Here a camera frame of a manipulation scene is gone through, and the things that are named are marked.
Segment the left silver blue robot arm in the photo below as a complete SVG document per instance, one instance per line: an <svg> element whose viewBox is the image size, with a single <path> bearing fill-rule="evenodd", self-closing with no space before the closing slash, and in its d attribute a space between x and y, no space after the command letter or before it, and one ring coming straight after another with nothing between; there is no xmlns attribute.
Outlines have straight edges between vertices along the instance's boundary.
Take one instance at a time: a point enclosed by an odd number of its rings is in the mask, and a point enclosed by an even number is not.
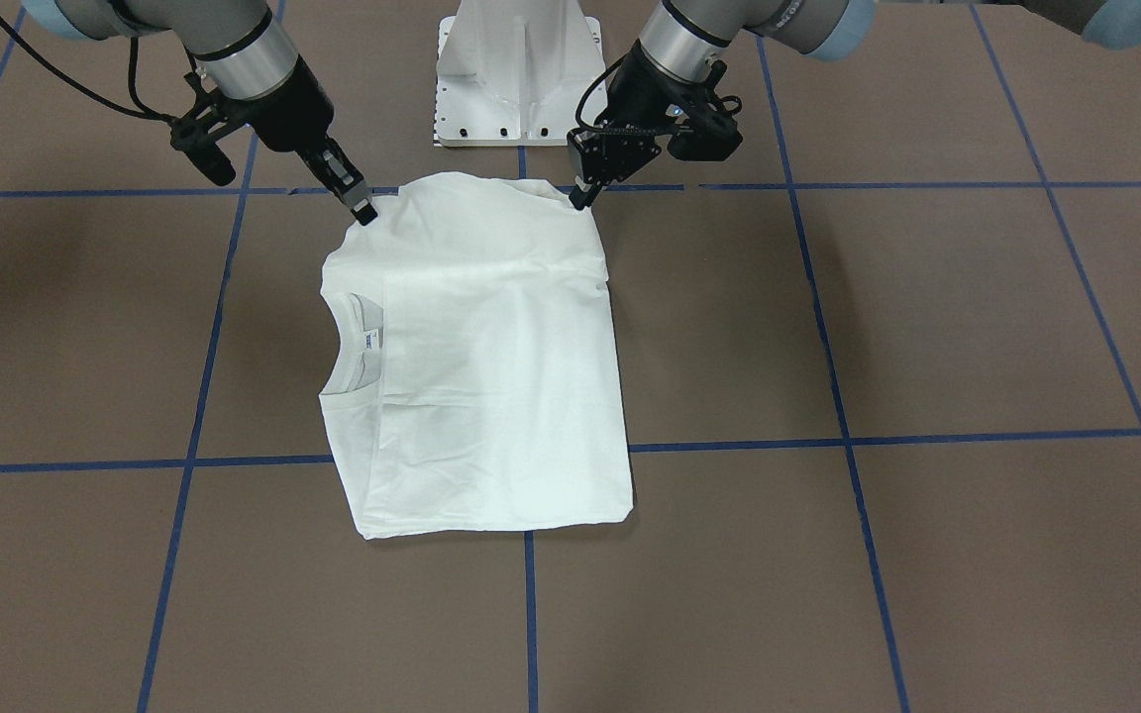
<svg viewBox="0 0 1141 713"><path fill-rule="evenodd" d="M634 44L593 81L605 110L580 110L567 135L575 183L570 206L585 209L608 185L625 183L661 153L720 162L743 141L738 96L721 96L725 51L748 33L816 60L837 60L868 35L874 1L661 1Z"/></svg>

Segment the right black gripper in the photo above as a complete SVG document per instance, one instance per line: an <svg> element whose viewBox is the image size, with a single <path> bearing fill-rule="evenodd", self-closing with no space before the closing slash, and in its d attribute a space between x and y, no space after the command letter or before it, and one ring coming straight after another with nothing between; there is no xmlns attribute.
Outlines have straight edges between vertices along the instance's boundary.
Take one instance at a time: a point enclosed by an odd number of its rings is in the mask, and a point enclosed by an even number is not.
<svg viewBox="0 0 1141 713"><path fill-rule="evenodd" d="M268 149L296 153L304 161L318 163L318 180L348 208L354 220L361 226L375 221L365 176L340 145L329 139L334 104L323 94L307 62L297 60L280 86L249 104L250 125Z"/></svg>

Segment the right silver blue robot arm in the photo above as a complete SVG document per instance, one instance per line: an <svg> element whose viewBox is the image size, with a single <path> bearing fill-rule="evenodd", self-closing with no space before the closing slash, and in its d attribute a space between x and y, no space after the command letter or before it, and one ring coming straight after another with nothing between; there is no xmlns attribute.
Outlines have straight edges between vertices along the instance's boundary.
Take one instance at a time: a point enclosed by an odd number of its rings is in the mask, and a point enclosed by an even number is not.
<svg viewBox="0 0 1141 713"><path fill-rule="evenodd" d="M170 144L210 183L236 171L219 148L243 127L268 149L294 153L361 225L375 221L365 176L330 137L334 104L266 1L24 1L29 17L56 37L103 41L172 33L189 60L193 107L183 116L99 102L126 116L170 125Z"/></svg>

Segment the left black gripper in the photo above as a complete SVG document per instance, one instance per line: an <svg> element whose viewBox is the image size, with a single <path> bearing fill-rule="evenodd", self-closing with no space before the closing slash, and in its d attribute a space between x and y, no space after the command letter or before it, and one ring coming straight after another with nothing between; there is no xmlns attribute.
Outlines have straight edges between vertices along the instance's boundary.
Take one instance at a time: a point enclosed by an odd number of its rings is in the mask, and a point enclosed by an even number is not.
<svg viewBox="0 0 1141 713"><path fill-rule="evenodd" d="M659 136L673 136L682 94L711 94L720 80L720 59L697 60L694 76L671 75L640 44L620 58L607 86L605 127L568 131L575 171L570 206L584 211L607 188L636 175L661 152Z"/></svg>

